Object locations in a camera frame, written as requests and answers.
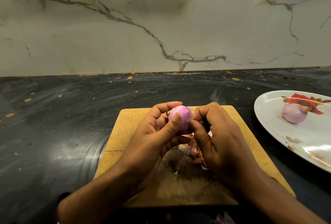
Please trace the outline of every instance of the person's right hand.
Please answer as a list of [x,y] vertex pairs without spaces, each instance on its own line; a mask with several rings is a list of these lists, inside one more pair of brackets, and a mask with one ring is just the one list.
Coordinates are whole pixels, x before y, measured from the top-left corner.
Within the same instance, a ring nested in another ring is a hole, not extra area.
[[239,126],[219,104],[198,107],[189,124],[206,164],[224,186],[242,194],[256,176],[263,176]]

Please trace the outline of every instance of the white plate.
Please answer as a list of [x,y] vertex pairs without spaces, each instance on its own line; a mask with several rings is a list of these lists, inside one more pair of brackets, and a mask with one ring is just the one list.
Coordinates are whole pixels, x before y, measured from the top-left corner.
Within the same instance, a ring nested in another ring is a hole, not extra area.
[[[281,109],[289,102],[310,107],[304,122],[292,124],[281,116]],[[267,92],[255,100],[254,111],[275,139],[331,173],[331,97],[299,91]]]

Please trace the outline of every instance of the dark stone counter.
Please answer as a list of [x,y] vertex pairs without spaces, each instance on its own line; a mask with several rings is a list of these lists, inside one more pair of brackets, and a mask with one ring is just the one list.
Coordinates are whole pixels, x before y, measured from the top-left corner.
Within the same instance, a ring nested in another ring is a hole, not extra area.
[[331,222],[331,174],[277,142],[253,110],[255,99],[273,90],[331,96],[331,68],[231,72],[0,78],[1,222],[19,221],[92,180],[121,109],[166,101],[233,105],[298,200]]

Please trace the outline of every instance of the hand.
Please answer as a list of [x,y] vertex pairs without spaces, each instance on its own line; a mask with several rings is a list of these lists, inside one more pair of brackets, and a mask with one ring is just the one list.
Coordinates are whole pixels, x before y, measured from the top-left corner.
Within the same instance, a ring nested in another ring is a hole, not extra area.
[[227,188],[243,193],[255,176],[263,174],[239,126],[219,104],[198,107],[189,124],[206,164]]
[[176,136],[182,116],[176,113],[168,122],[168,117],[161,115],[182,102],[157,104],[147,113],[138,125],[125,152],[115,165],[120,165],[135,182],[132,194],[143,191],[155,177],[162,158],[179,144],[189,143],[190,138]]

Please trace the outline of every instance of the wooden cutting board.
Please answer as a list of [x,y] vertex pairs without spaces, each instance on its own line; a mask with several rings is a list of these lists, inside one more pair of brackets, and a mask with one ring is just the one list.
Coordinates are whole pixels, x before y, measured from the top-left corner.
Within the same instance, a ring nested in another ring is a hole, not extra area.
[[[253,133],[233,106],[222,106],[239,125],[246,142],[259,166],[274,177],[293,196],[294,192],[263,150]],[[194,111],[197,106],[189,107]],[[150,108],[122,110],[114,125],[94,178],[107,171],[123,154],[135,129]],[[178,205],[236,205],[238,204],[211,171],[202,170],[199,164],[191,164],[188,156],[179,150],[170,150],[163,158],[155,181],[142,193],[125,203],[126,207],[157,207]]]

